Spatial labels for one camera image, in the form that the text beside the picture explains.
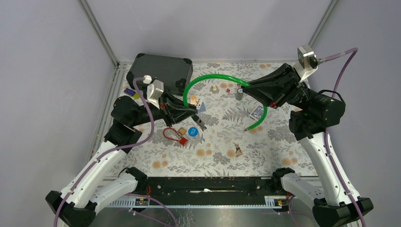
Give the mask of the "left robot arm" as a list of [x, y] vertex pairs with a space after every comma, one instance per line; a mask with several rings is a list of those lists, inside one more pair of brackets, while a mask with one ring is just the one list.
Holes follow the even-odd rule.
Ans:
[[104, 141], [80, 173], [62, 190], [50, 191], [45, 200], [55, 214], [55, 227], [88, 227], [97, 214], [125, 194], [142, 194], [147, 176], [130, 167], [122, 176], [98, 189], [107, 173], [134, 147], [149, 141], [155, 121], [167, 126], [197, 114], [195, 105], [180, 100], [169, 92], [157, 100], [159, 107], [148, 101], [139, 105], [129, 96], [117, 98], [111, 116], [113, 124]]

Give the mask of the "red cable lock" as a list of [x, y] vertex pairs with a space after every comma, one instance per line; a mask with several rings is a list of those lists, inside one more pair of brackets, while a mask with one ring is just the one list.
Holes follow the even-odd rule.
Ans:
[[187, 138], [185, 138], [178, 130], [171, 127], [163, 129], [163, 136], [167, 140], [175, 141], [183, 147], [188, 143]]

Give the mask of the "brass padlock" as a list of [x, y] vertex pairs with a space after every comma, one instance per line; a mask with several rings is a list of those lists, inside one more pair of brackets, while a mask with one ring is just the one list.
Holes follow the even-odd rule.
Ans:
[[183, 128], [183, 127], [179, 128], [179, 129], [177, 130], [177, 135], [178, 135], [179, 137], [183, 137], [186, 133], [187, 133], [187, 130], [186, 130], [185, 128]]

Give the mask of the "blue toy brick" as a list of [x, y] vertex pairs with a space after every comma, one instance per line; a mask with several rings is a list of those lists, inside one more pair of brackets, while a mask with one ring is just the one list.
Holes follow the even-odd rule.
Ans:
[[132, 90], [130, 88], [125, 88], [123, 92], [129, 96], [134, 96], [136, 94], [135, 90]]

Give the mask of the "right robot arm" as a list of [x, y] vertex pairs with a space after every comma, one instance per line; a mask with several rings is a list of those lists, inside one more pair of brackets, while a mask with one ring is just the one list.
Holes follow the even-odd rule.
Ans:
[[304, 80], [317, 70], [317, 66], [281, 65], [272, 73], [246, 82], [224, 75], [200, 76], [185, 87], [183, 104], [188, 106], [190, 89], [198, 82], [222, 79], [241, 85], [243, 92], [263, 105], [264, 110], [276, 109], [284, 104], [299, 108], [292, 111], [289, 129], [309, 155], [323, 186], [323, 195], [302, 180], [291, 168], [279, 168], [272, 174], [274, 193], [299, 198], [307, 204], [321, 227], [340, 227], [352, 222], [366, 225], [364, 216], [373, 209], [370, 198], [360, 196], [342, 168], [332, 147], [328, 128], [339, 124], [345, 113], [345, 101], [336, 90], [313, 91]]

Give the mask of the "grey patterned cylinder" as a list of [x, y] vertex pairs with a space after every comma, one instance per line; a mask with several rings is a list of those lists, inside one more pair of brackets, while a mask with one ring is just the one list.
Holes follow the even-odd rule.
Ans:
[[241, 101], [241, 100], [243, 99], [243, 97], [244, 97], [243, 89], [242, 89], [242, 88], [239, 88], [239, 89], [237, 90], [236, 94], [235, 94], [235, 99], [236, 99], [237, 101]]

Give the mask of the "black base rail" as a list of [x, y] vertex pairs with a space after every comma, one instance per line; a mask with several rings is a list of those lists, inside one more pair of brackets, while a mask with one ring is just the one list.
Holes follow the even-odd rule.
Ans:
[[123, 174], [133, 174], [138, 185], [132, 193], [149, 196], [150, 205], [267, 206], [272, 198], [281, 206], [291, 196], [271, 177], [150, 177], [135, 167], [124, 168], [118, 177]]

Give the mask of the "blue-backed playing card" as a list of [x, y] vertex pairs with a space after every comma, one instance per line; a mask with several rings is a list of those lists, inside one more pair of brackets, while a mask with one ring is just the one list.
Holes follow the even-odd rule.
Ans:
[[201, 102], [198, 106], [197, 106], [197, 112], [198, 113], [202, 113], [206, 111], [206, 106], [204, 102]]

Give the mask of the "blue small blind chip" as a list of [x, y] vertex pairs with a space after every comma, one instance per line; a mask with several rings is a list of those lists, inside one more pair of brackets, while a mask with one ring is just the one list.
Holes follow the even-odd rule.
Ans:
[[188, 129], [188, 135], [191, 137], [196, 137], [199, 134], [199, 129], [197, 127], [190, 127]]

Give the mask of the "dark green carrying case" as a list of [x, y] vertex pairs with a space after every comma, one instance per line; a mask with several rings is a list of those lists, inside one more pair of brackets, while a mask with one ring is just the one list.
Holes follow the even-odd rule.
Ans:
[[162, 81], [164, 88], [171, 94], [182, 96], [192, 73], [193, 63], [189, 58], [139, 53], [126, 75], [126, 80], [134, 88], [135, 78], [149, 75]]

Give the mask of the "blue card box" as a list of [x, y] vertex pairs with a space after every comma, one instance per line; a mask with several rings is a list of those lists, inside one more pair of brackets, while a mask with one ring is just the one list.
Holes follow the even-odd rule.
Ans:
[[262, 115], [264, 113], [264, 106], [263, 105], [257, 105], [250, 113], [249, 116], [250, 118], [254, 120], [260, 120]]

